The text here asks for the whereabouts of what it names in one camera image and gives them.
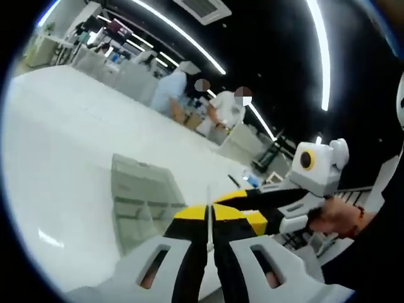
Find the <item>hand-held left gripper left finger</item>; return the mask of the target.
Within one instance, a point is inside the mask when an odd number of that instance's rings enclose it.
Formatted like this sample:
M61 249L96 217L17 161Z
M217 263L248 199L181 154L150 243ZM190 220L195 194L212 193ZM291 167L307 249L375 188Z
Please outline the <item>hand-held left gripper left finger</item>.
M68 302L197 302L207 264L209 206L174 215L164 235L125 255L96 287L67 293Z

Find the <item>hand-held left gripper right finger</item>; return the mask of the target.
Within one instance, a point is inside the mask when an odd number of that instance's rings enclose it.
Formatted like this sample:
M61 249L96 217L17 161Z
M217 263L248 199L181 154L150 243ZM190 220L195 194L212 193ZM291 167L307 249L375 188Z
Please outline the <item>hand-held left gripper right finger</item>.
M311 277L304 261L239 210L212 206L214 260L225 302L345 302L348 290Z

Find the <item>person's right hand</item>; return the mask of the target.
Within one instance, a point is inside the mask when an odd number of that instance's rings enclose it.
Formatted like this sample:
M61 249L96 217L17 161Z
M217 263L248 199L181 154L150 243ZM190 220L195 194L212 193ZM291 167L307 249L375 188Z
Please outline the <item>person's right hand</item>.
M313 232L336 233L342 238L349 237L357 226L361 211L336 197L329 197L321 207L320 214L314 217L309 228Z

